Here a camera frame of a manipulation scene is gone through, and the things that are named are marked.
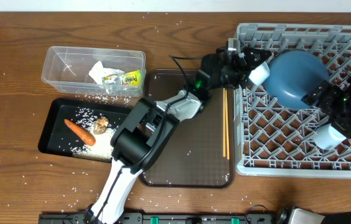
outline yellow label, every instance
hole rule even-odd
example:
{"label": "yellow label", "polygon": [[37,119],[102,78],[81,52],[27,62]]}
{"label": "yellow label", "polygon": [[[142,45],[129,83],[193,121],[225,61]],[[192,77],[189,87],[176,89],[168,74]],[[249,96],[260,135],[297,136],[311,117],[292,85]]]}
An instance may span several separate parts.
{"label": "yellow label", "polygon": [[141,83],[141,71],[136,70],[133,72],[125,73],[122,76],[123,85],[139,86]]}

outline food wrapper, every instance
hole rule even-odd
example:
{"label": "food wrapper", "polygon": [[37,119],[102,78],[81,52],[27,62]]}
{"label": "food wrapper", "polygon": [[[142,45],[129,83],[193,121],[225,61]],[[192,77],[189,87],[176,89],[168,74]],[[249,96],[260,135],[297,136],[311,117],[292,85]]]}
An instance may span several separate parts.
{"label": "food wrapper", "polygon": [[91,71],[88,73],[92,79],[94,79],[94,82],[97,84],[103,84],[102,83],[102,78],[108,75],[121,75],[124,74],[124,71],[118,70],[118,69],[113,69],[113,68],[104,68],[102,65],[102,62],[97,62]]}
{"label": "food wrapper", "polygon": [[102,83],[105,85],[139,86],[141,79],[141,71],[136,70],[125,74],[107,75],[102,78]]}

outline plastic container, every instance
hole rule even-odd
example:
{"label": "plastic container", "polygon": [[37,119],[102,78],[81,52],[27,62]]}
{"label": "plastic container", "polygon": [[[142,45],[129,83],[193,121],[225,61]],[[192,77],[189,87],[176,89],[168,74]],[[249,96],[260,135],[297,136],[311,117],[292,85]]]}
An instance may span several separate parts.
{"label": "plastic container", "polygon": [[[140,85],[96,84],[88,72],[99,61],[105,68],[126,73],[142,71]],[[139,97],[143,94],[145,73],[145,54],[141,51],[53,46],[47,52],[41,79],[61,93]]]}
{"label": "plastic container", "polygon": [[[270,50],[275,56],[292,50],[309,52],[325,65],[330,82],[342,89],[348,86],[351,26],[240,24],[236,37],[243,46]],[[284,107],[262,85],[236,89],[233,120],[236,171],[241,175],[351,179],[348,141],[326,151],[313,140],[316,129],[328,120],[319,108]]]}

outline brown tray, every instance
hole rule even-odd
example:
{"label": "brown tray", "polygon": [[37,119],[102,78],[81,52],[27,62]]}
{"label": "brown tray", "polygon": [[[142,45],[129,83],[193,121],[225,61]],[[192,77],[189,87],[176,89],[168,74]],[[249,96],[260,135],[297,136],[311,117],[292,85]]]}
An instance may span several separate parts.
{"label": "brown tray", "polygon": [[[187,74],[192,77],[196,71],[188,70]],[[145,78],[145,96],[166,100],[175,96],[184,84],[180,70],[158,69]],[[145,185],[222,189],[232,183],[235,176],[233,150],[230,150],[230,160],[223,157],[223,91],[217,89],[212,93],[203,113],[181,122],[158,160],[140,176]],[[232,103],[228,105],[228,110],[233,111]]]}

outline chopsticks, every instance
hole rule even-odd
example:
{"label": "chopsticks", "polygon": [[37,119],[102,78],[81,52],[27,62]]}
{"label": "chopsticks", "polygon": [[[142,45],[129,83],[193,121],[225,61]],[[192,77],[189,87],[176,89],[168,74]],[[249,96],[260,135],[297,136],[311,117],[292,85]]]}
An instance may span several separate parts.
{"label": "chopsticks", "polygon": [[228,130],[228,94],[223,89],[223,157],[230,159],[230,135]]}

